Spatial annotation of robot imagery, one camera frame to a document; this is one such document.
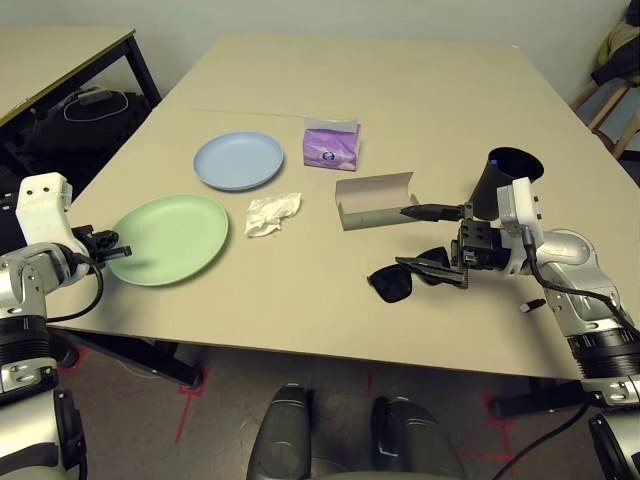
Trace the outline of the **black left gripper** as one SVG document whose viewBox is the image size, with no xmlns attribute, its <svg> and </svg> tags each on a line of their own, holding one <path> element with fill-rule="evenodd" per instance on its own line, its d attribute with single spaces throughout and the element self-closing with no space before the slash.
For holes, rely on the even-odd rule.
<svg viewBox="0 0 640 480">
<path fill-rule="evenodd" d="M 85 225 L 74 227 L 72 233 L 87 249 L 89 257 L 97 263 L 132 255 L 130 246 L 117 246 L 119 236 L 115 231 L 95 232 L 91 225 Z"/>
</svg>

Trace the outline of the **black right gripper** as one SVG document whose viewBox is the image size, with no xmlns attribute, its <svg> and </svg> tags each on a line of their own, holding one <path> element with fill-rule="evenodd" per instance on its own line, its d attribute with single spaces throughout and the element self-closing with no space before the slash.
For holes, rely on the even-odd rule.
<svg viewBox="0 0 640 480">
<path fill-rule="evenodd" d="M 457 238 L 451 241 L 451 264 L 446 267 L 422 257 L 396 257 L 396 262 L 429 282 L 449 284 L 459 289 L 469 286 L 468 268 L 473 270 L 503 270 L 506 248 L 501 231 L 489 222 L 474 220 L 471 204 L 421 204 L 404 207 L 400 213 L 418 221 L 459 222 Z"/>
</svg>

